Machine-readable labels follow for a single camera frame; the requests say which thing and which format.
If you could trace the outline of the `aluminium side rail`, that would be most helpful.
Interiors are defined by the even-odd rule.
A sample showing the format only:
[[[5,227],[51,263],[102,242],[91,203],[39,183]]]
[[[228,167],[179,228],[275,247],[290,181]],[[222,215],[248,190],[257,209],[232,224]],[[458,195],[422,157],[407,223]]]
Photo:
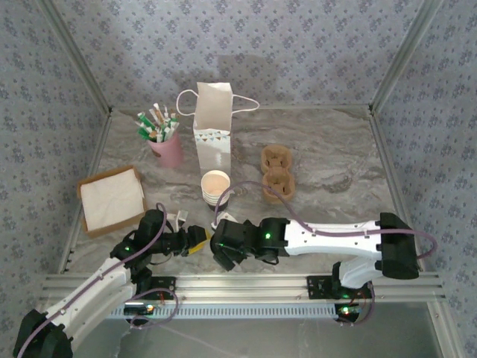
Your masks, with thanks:
[[[92,160],[89,164],[89,171],[87,173],[87,177],[95,175],[98,171],[98,166],[101,160],[101,155],[104,150],[104,146],[107,140],[107,136],[111,126],[111,115],[108,113],[105,119],[105,123],[102,126],[98,141],[95,146],[95,150],[93,152]],[[69,263],[70,263],[70,256],[75,252],[76,242],[78,240],[80,230],[81,230],[81,220],[83,218],[83,209],[82,203],[78,200],[78,204],[75,208],[75,213],[73,215],[72,226],[69,230],[69,234],[66,239],[66,243],[63,249],[62,256],[59,261],[59,265],[57,267],[58,274],[64,274],[69,270]]]
[[[417,259],[416,234],[402,233],[402,230],[414,230],[414,228],[408,210],[404,205],[391,154],[380,128],[379,120],[375,116],[370,117],[370,126],[394,205],[394,214],[382,214],[381,224],[385,228],[391,228],[392,231],[396,229],[398,231],[398,233],[384,233],[382,235],[384,239],[382,268],[385,274],[391,274],[391,278],[416,278],[422,271],[420,260]]]

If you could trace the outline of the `white paper bag with handles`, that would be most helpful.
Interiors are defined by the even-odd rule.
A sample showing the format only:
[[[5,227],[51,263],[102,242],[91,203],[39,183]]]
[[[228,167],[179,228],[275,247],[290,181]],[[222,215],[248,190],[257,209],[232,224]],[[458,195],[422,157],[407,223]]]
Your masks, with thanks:
[[[193,117],[193,135],[198,153],[200,172],[212,170],[231,173],[231,132],[233,115],[239,110],[233,109],[233,100],[238,98],[250,102],[253,106],[245,108],[251,112],[260,108],[260,103],[252,98],[236,95],[229,83],[198,82],[197,90],[185,89],[176,98],[176,109],[180,116]],[[195,109],[186,113],[180,107],[181,98],[191,93],[195,97]]]

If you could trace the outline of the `black right mount plate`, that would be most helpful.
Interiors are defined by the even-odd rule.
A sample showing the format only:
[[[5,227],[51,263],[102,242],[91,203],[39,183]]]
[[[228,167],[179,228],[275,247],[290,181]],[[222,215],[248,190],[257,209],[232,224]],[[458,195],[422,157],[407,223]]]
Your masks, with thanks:
[[[306,278],[309,299],[346,300],[354,298],[371,298],[371,291],[367,285],[359,289],[351,289],[340,284],[338,279],[331,275],[312,275]]]

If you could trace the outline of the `paper cup stack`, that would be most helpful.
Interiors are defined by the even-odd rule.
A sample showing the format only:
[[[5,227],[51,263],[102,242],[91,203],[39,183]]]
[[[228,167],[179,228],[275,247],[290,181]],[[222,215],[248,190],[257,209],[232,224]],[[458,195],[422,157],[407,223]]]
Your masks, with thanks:
[[[216,204],[219,204],[218,212],[227,208],[230,192],[226,190],[230,187],[230,178],[225,172],[219,170],[207,172],[201,178],[200,187],[203,200],[212,211],[215,210]]]

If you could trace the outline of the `small circuit board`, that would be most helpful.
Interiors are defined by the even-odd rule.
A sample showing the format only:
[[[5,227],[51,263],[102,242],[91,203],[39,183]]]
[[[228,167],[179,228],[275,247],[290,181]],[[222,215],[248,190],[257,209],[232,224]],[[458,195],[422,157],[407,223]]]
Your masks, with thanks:
[[[354,318],[359,317],[362,308],[359,304],[336,304],[335,311],[339,317]]]
[[[152,304],[129,303],[124,305],[124,315],[153,315],[155,307]]]

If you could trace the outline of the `black mount plate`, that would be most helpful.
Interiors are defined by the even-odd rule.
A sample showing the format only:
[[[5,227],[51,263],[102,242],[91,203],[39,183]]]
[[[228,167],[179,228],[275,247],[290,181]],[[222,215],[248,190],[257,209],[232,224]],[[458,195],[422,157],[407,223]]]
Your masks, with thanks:
[[[306,278],[309,299],[346,300],[354,298],[371,298],[371,291],[367,285],[359,289],[351,289],[340,284],[338,279],[331,275],[312,275]]]
[[[151,276],[136,284],[133,300],[173,301],[176,277]]]

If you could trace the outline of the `black left mount plate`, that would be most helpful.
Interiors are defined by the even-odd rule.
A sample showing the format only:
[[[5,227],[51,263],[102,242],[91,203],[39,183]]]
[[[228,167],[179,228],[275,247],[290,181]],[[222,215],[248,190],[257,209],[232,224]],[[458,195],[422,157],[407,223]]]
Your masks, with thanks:
[[[151,276],[136,284],[133,300],[173,301],[176,277]]]

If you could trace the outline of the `pink cup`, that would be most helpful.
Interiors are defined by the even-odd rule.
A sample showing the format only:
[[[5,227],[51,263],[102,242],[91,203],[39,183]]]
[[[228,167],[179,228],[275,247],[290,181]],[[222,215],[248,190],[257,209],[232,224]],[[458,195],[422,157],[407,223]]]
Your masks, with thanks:
[[[178,132],[165,142],[147,141],[153,155],[163,168],[177,168],[183,163],[183,149]]]

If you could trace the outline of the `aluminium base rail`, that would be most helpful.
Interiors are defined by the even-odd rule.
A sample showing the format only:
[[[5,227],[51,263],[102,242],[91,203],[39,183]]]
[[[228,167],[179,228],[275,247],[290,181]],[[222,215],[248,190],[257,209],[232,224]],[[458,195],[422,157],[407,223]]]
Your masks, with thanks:
[[[175,292],[187,303],[290,303],[307,301],[309,282],[303,274],[179,274]],[[373,280],[377,301],[442,301],[440,277],[423,272],[415,280]]]

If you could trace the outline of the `aluminium frame post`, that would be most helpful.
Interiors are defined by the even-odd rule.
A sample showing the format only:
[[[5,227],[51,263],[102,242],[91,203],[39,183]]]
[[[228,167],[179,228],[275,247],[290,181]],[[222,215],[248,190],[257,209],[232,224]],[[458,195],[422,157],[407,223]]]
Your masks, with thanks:
[[[370,103],[370,112],[372,115],[376,115],[384,107],[443,3],[444,0],[422,1],[417,15],[411,22],[407,34],[399,45],[396,55],[391,61],[390,67]]]
[[[52,0],[35,0],[35,2],[45,17],[46,22],[51,27],[52,32],[57,37],[70,63],[75,68],[79,78],[88,90],[96,107],[103,114],[108,115],[110,113],[110,106],[54,2]]]

